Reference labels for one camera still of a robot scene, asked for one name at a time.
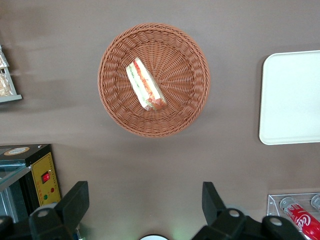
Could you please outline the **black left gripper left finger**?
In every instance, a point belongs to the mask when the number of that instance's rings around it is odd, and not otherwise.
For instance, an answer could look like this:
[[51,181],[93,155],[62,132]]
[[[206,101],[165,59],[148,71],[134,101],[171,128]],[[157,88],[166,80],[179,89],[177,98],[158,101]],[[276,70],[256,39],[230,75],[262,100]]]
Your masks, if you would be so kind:
[[53,208],[38,209],[27,219],[18,223],[13,223],[10,216],[1,216],[0,238],[2,240],[72,240],[89,206],[88,182],[78,181]]

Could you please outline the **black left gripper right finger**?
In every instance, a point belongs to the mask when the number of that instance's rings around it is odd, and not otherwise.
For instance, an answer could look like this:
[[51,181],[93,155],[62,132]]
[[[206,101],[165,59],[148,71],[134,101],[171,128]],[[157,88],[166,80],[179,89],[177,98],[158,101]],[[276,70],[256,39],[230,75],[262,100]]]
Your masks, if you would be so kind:
[[212,182],[202,183],[202,211],[207,225],[194,240],[303,240],[287,219],[265,216],[258,222],[237,208],[227,208]]

